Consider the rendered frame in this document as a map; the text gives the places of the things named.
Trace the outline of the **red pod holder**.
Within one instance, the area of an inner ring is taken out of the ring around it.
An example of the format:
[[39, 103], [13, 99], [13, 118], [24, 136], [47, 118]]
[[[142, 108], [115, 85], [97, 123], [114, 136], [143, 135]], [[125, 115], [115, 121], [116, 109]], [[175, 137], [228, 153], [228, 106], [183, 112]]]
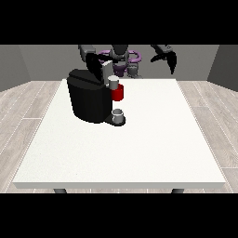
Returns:
[[124, 98], [124, 86], [119, 84], [116, 89], [111, 90], [112, 100], [120, 101]]

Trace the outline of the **small grey cup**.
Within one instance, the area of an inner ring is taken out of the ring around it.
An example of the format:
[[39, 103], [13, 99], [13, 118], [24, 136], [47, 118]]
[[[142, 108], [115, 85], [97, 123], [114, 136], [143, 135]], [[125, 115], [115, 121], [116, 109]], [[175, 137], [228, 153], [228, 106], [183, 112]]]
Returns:
[[114, 109], [112, 111], [112, 121], [116, 124], [124, 122], [124, 112], [121, 109]]

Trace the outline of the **pale grey machine lid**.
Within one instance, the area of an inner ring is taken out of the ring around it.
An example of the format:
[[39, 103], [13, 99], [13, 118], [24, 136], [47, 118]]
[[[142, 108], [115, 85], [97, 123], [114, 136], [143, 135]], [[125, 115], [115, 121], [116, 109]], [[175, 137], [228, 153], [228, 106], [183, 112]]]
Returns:
[[105, 61], [102, 64], [102, 75], [103, 75], [104, 84], [108, 85], [109, 84], [108, 78], [113, 75], [113, 67], [112, 67], [111, 60]]

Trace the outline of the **small grey coffee pod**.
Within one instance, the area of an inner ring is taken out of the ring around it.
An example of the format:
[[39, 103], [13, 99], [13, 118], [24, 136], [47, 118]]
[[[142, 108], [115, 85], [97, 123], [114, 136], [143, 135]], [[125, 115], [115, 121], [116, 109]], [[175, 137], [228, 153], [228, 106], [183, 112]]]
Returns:
[[108, 77], [109, 81], [109, 89], [110, 90], [116, 90], [118, 88], [119, 84], [119, 77], [116, 75], [111, 75]]

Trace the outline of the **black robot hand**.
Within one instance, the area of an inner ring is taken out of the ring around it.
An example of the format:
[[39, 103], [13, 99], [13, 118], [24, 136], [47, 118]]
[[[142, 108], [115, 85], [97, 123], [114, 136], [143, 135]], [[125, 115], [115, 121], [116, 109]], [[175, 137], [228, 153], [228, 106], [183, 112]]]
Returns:
[[171, 73], [175, 72], [177, 66], [177, 55], [174, 51], [158, 54], [151, 58], [151, 62], [166, 60]]
[[108, 61], [111, 60], [113, 63], [117, 63], [118, 60], [113, 57], [95, 54], [95, 53], [87, 53], [86, 54], [86, 67], [88, 70], [95, 75], [95, 77], [101, 81], [102, 80], [102, 65], [100, 61]]

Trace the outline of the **black coffee machine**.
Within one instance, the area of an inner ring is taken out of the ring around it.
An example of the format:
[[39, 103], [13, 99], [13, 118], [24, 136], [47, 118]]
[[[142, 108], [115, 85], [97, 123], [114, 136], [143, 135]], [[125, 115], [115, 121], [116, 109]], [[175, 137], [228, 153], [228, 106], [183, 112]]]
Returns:
[[103, 81], [99, 81], [89, 70], [74, 69], [67, 78], [73, 113], [79, 119], [93, 124], [108, 123], [123, 126], [112, 121], [112, 93]]

